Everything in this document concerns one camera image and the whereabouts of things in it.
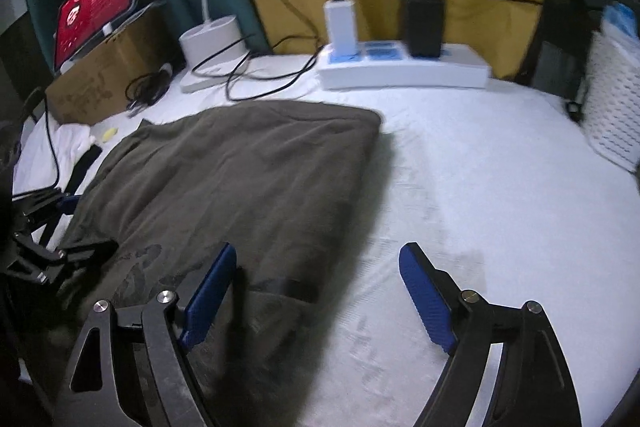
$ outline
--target white tablecloth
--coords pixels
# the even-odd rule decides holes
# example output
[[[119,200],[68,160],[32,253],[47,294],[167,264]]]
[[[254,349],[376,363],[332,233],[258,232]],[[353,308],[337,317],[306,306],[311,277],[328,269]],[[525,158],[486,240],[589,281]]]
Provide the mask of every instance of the white tablecloth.
[[[304,60],[267,57],[257,64],[266,75]],[[277,85],[242,81],[234,95]],[[601,425],[640,367],[640,196],[628,172],[590,149],[559,100],[498,81],[487,90],[325,92],[313,73],[277,98],[367,107],[384,118],[323,301],[327,313],[300,363],[296,388],[305,394],[288,399],[302,401],[289,411],[298,423],[415,422],[446,360],[398,273],[399,248],[417,241],[436,267],[489,302],[539,301],[564,350],[583,425]],[[169,122],[225,103],[222,87],[183,94],[174,82],[156,106],[133,118],[111,117],[92,134],[99,139],[118,128],[104,158],[142,118]],[[482,422],[499,352],[492,349],[468,425]]]

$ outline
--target white power strip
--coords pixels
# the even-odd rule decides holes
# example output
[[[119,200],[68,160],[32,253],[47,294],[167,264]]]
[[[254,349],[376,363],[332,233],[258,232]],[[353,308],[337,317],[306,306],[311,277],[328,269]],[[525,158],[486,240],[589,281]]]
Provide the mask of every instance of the white power strip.
[[[360,42],[353,58],[332,57],[329,44],[316,70],[324,89],[486,87],[491,68],[465,44],[444,44],[440,58],[413,58],[400,41]]]

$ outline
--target blue gripper pad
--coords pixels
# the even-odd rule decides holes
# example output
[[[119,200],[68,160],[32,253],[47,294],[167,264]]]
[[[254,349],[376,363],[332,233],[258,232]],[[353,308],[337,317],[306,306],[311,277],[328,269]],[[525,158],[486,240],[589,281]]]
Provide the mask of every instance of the blue gripper pad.
[[[414,301],[429,338],[451,355],[457,340],[451,329],[451,313],[431,278],[420,267],[415,255],[422,255],[408,246],[402,247],[398,258],[400,276]]]
[[[184,310],[185,325],[178,341],[185,350],[206,338],[235,272],[236,250],[225,245]]]

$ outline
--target desk lamp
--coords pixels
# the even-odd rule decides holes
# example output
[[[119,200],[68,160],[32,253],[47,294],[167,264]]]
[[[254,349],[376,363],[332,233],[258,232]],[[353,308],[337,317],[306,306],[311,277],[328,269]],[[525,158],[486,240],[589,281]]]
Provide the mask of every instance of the desk lamp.
[[[200,2],[202,4],[203,23],[187,30],[180,36],[180,46],[190,69],[201,63],[209,55],[241,38],[235,16],[222,17],[212,21],[209,16],[208,1],[200,0]],[[244,56],[245,53],[244,42],[238,42],[235,46],[208,61],[206,66],[236,60]]]

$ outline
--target cardboard box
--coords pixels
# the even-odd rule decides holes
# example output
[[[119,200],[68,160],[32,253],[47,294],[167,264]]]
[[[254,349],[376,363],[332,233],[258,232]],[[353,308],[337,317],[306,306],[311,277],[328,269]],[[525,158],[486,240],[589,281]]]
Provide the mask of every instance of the cardboard box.
[[[49,108],[60,123],[93,125],[126,110],[125,89],[133,79],[179,54],[160,8],[148,6],[47,87]]]

